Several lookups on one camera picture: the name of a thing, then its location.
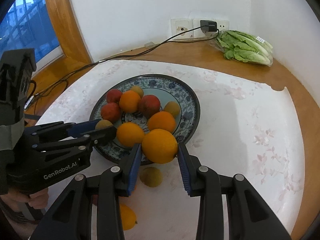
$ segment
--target floral tablecloth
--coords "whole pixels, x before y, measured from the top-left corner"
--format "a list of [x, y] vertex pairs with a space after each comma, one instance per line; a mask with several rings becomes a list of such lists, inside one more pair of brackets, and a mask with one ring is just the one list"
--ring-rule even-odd
[[[185, 65], [110, 61], [94, 67], [72, 84], [38, 123], [87, 121], [95, 103], [109, 88], [127, 78], [150, 73], [176, 77], [198, 96], [201, 117], [187, 143], [189, 153], [219, 174], [246, 176], [291, 232], [302, 200], [304, 149], [287, 89], [274, 91], [266, 84]], [[135, 211], [138, 220], [133, 229], [125, 232], [126, 239], [195, 239], [199, 198], [190, 198], [184, 191], [176, 159], [153, 165], [164, 174], [162, 184], [148, 188], [138, 179], [133, 195], [121, 198], [121, 202]], [[81, 173], [94, 176], [111, 166], [111, 162], [94, 150], [91, 167]], [[71, 179], [50, 187], [49, 206]], [[225, 230], [228, 229], [226, 214]]]

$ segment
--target power adapter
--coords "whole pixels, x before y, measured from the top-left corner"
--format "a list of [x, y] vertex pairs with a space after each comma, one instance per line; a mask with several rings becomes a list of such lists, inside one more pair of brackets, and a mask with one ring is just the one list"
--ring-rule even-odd
[[218, 31], [218, 24], [214, 21], [200, 20], [200, 27], [203, 33]]

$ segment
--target power cord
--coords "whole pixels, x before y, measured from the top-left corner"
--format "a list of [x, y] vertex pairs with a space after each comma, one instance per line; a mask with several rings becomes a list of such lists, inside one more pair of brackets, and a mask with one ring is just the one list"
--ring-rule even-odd
[[[187, 31], [185, 31], [185, 32], [176, 34], [176, 35], [168, 38], [167, 40], [161, 42], [160, 44], [158, 44], [158, 45], [156, 45], [156, 46], [154, 46], [154, 47], [152, 47], [152, 48], [150, 48], [150, 49], [147, 49], [147, 50], [145, 50], [145, 51], [143, 51], [143, 52], [140, 52], [140, 53], [138, 53], [138, 54], [134, 54], [134, 55], [119, 55], [119, 56], [114, 56], [114, 57], [107, 57], [107, 58], [104, 58], [104, 59], [99, 60], [99, 61], [97, 61], [97, 62], [94, 62], [94, 63], [90, 63], [90, 64], [88, 64], [88, 65], [85, 65], [85, 66], [83, 66], [83, 67], [81, 67], [81, 68], [79, 68], [79, 69], [77, 69], [77, 70], [74, 70], [74, 71], [70, 72], [69, 74], [65, 75], [64, 77], [60, 78], [58, 81], [56, 81], [54, 84], [50, 85], [50, 86], [47, 87], [46, 89], [44, 89], [44, 90], [42, 90], [41, 92], [37, 93], [37, 94], [35, 95], [35, 98], [34, 98], [33, 102], [31, 102], [31, 103], [29, 104], [28, 108], [29, 108], [31, 105], [35, 104], [34, 114], [36, 114], [36, 106], [37, 106], [37, 104], [38, 104], [39, 99], [41, 99], [41, 98], [43, 98], [43, 97], [47, 97], [47, 96], [52, 92], [53, 89], [55, 89], [58, 85], [60, 85], [60, 84], [62, 84], [62, 83], [64, 83], [64, 82], [66, 83], [66, 86], [65, 86], [63, 92], [66, 91], [66, 89], [67, 89], [68, 86], [69, 86], [68, 79], [69, 79], [70, 77], [72, 77], [74, 74], [79, 73], [80, 71], [85, 70], [85, 69], [87, 69], [87, 68], [89, 68], [89, 67], [96, 66], [96, 65], [98, 65], [98, 64], [100, 64], [100, 63], [104, 63], [104, 62], [107, 62], [107, 61], [113, 60], [113, 59], [133, 58], [133, 57], [143, 56], [143, 55], [145, 55], [145, 54], [153, 51], [154, 49], [158, 48], [159, 46], [161, 46], [161, 45], [163, 45], [163, 44], [165, 44], [165, 43], [169, 43], [169, 42], [175, 42], [175, 43], [195, 43], [195, 42], [200, 42], [200, 41], [210, 41], [210, 40], [213, 40], [213, 39], [217, 38], [217, 37], [219, 36], [219, 34], [220, 34], [219, 29], [217, 29], [218, 33], [217, 33], [214, 37], [209, 38], [209, 39], [204, 39], [204, 40], [202, 39], [202, 40], [196, 40], [196, 41], [170, 41], [171, 39], [173, 39], [173, 38], [175, 38], [175, 37], [177, 37], [177, 36], [179, 36], [179, 35], [181, 35], [181, 34], [188, 33], [188, 32], [191, 32], [191, 31], [200, 29], [201, 27], [197, 27], [197, 28], [194, 28], [194, 29], [187, 30]], [[31, 93], [30, 96], [28, 97], [28, 99], [33, 95], [33, 93], [34, 93], [35, 90], [36, 90], [36, 82], [35, 82], [34, 80], [31, 80], [31, 82], [32, 82], [35, 86], [34, 86], [34, 89], [32, 90], [32, 93]]]

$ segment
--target wooden table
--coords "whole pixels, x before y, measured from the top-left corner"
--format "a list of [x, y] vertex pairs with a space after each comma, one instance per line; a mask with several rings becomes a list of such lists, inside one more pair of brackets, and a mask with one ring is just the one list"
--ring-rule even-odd
[[[136, 54], [145, 49], [136, 49], [125, 54]], [[294, 102], [305, 150], [305, 186], [300, 212], [292, 232], [292, 239], [300, 239], [320, 210], [320, 180], [318, 169], [320, 167], [320, 108], [304, 88], [304, 86], [283, 65], [274, 60], [271, 67], [245, 64], [237, 61], [225, 60], [223, 54], [205, 42], [199, 43], [167, 43], [142, 57], [133, 60], [149, 60], [159, 62], [177, 63], [211, 69], [256, 82], [266, 83], [274, 90], [281, 91], [287, 87]], [[34, 79], [41, 87], [46, 87], [65, 74], [79, 68], [71, 65], [67, 68], [49, 67], [41, 71]], [[70, 80], [74, 82], [90, 69], [82, 71]], [[60, 95], [65, 84], [57, 87], [37, 106], [36, 113], [43, 113], [48, 106]], [[33, 114], [33, 107], [28, 110]]]

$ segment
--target plate rim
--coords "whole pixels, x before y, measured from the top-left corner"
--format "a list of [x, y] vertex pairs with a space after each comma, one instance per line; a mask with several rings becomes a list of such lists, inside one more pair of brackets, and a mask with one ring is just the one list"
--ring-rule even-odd
[[[89, 121], [94, 120], [94, 112], [97, 111], [98, 109], [98, 102], [102, 99], [105, 98], [106, 94], [108, 93], [108, 91], [110, 91], [111, 89], [116, 89], [119, 86], [125, 85], [127, 83], [130, 83], [132, 81], [136, 81], [137, 79], [146, 79], [146, 78], [164, 78], [173, 82], [176, 82], [177, 84], [181, 85], [189, 94], [190, 96], [194, 99], [195, 101], [195, 118], [192, 124], [192, 129], [190, 130], [190, 132], [188, 133], [186, 139], [184, 140], [184, 144], [186, 144], [188, 141], [190, 141], [191, 137], [193, 136], [193, 134], [196, 132], [196, 129], [199, 125], [199, 121], [200, 121], [200, 102], [199, 99], [196, 95], [196, 93], [193, 91], [193, 89], [184, 81], [172, 77], [172, 76], [168, 76], [168, 75], [163, 75], [163, 74], [144, 74], [144, 75], [138, 75], [138, 76], [134, 76], [131, 78], [128, 78], [126, 80], [123, 80], [121, 82], [119, 82], [118, 84], [114, 85], [113, 87], [109, 88], [96, 102], [96, 104], [94, 105], [90, 117], [89, 117]], [[94, 148], [97, 150], [97, 152], [102, 155], [104, 158], [106, 158], [107, 160], [113, 162], [113, 163], [119, 163], [119, 160], [114, 159], [113, 157], [107, 155], [104, 151], [102, 151], [99, 147], [94, 146]], [[141, 163], [141, 165], [148, 165], [148, 164], [152, 164], [153, 162], [147, 160]]]

